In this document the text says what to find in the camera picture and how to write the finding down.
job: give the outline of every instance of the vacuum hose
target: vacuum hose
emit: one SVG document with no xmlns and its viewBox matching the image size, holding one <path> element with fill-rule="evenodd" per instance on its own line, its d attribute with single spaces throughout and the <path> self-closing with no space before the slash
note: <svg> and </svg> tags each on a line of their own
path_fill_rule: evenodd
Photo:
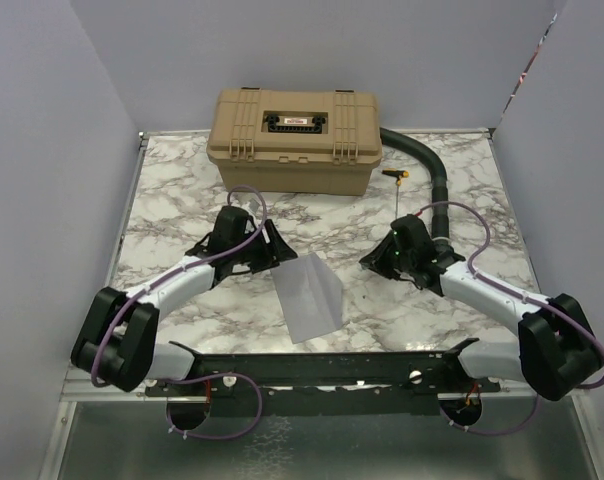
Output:
<svg viewBox="0 0 604 480">
<path fill-rule="evenodd" d="M 431 175 L 431 203 L 449 200 L 449 190 L 446 186 L 446 169 L 440 157 L 433 150 L 413 138 L 386 128 L 380 128 L 380 138 L 382 138 L 383 145 L 411 155 L 426 167 Z M 451 249 L 449 245 L 449 208 L 447 205 L 433 209 L 431 238 L 433 238 L 438 252 Z"/>
</svg>

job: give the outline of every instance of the white screw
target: white screw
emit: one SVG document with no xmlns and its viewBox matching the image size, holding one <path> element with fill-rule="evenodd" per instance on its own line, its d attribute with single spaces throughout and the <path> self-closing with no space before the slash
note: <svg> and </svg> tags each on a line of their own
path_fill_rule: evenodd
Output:
<svg viewBox="0 0 604 480">
<path fill-rule="evenodd" d="M 237 382 L 237 377 L 222 377 L 222 383 L 225 387 L 231 388 Z"/>
<path fill-rule="evenodd" d="M 422 383 L 422 372 L 419 370 L 413 370 L 411 373 L 409 373 L 409 381 L 414 385 Z"/>
</svg>

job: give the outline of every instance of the metal frame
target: metal frame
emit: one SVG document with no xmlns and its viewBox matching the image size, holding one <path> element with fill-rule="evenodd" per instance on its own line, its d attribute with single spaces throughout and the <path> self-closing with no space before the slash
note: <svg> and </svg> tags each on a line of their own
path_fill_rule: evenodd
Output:
<svg viewBox="0 0 604 480">
<path fill-rule="evenodd" d="M 493 158 L 496 161 L 496 166 L 502 180 L 502 172 L 497 162 L 497 157 L 493 149 L 492 136 L 489 129 L 477 128 L 477 129 L 437 129 L 437 130 L 423 130 L 423 129 L 397 129 L 397 131 L 406 134 L 429 134 L 429 133 L 480 133 L 483 134 L 488 140 L 493 154 Z M 109 263 L 109 269 L 105 284 L 111 283 L 116 270 L 117 263 L 120 257 L 122 244 L 124 242 L 124 236 L 126 226 L 131 215 L 133 208 L 133 202 L 135 200 L 135 191 L 140 179 L 142 166 L 144 164 L 145 154 L 148 147 L 148 141 L 151 136 L 171 136 L 171 135 L 193 135 L 207 133 L 209 130 L 182 130 L 182 131 L 159 131 L 159 132 L 140 132 L 140 150 L 137 157 L 137 163 L 135 167 L 134 178 L 132 179 L 126 208 L 122 214 L 122 220 L 120 224 L 118 243 L 114 248 L 111 260 Z M 509 198 L 508 191 L 505 188 L 507 199 Z M 525 248 L 527 262 L 531 270 L 531 276 L 536 287 L 538 287 L 537 277 L 533 266 L 531 265 L 526 245 L 522 241 L 521 233 L 518 229 L 518 235 Z M 497 393 L 485 393 L 483 398 L 498 398 L 498 397 L 530 397 L 533 395 L 532 390 L 527 386 L 517 382 L 500 382 L 502 390 Z M 204 402 L 205 398 L 201 396 L 195 397 L 157 397 L 149 398 L 145 392 L 146 386 L 140 386 L 130 393 L 122 392 L 113 387 L 107 387 L 100 390 L 96 390 L 91 385 L 89 376 L 73 366 L 69 366 L 67 375 L 65 377 L 63 389 L 60 397 L 60 404 L 56 415 L 55 425 L 49 441 L 49 446 L 45 455 L 42 469 L 40 471 L 40 480 L 50 480 L 59 478 L 60 471 L 62 468 L 64 454 L 66 446 L 71 434 L 73 420 L 76 412 L 76 406 L 78 402 Z M 459 398 L 459 394 L 454 393 L 443 393 L 439 394 L 438 398 L 441 400 Z M 573 400 L 573 405 L 576 411 L 576 416 L 580 425 L 582 434 L 586 444 L 588 456 L 591 458 L 595 474 L 598 478 L 604 480 L 604 439 L 599 429 L 599 423 L 597 415 L 595 413 L 591 398 L 588 392 L 573 392 L 570 394 Z"/>
</svg>

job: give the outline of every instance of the tan toolbox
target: tan toolbox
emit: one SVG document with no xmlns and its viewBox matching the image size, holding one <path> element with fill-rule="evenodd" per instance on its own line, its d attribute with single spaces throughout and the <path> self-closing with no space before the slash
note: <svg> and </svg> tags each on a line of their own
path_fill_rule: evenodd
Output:
<svg viewBox="0 0 604 480">
<path fill-rule="evenodd" d="M 363 195 L 382 159 L 371 93 L 223 90 L 207 145 L 227 188 Z"/>
</svg>

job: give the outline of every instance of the marble tabletop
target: marble tabletop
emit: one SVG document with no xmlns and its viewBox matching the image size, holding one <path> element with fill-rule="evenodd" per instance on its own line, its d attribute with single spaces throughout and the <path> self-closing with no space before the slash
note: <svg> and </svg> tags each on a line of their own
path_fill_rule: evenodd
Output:
<svg viewBox="0 0 604 480">
<path fill-rule="evenodd" d="M 483 133 L 412 135 L 437 152 L 449 174 L 449 196 L 478 209 L 494 240 L 477 265 L 510 283 L 533 288 L 513 213 L 489 141 Z M 160 273 L 208 233 L 226 190 L 206 155 L 207 136 L 154 136 L 148 150 L 114 285 L 131 287 Z M 266 193 L 269 215 L 298 252 L 317 253 L 344 284 L 341 330 L 292 344 L 271 274 L 231 277 L 165 318 L 158 341 L 178 341 L 203 353 L 357 352 L 447 348 L 475 336 L 515 341 L 506 328 L 466 305 L 418 291 L 360 268 L 389 230 L 395 183 L 384 168 L 409 170 L 400 190 L 400 215 L 429 203 L 428 172 L 414 159 L 385 148 L 363 197 Z M 241 194 L 248 201 L 249 194 Z M 484 232 L 467 212 L 452 208 L 456 251 L 470 254 Z"/>
</svg>

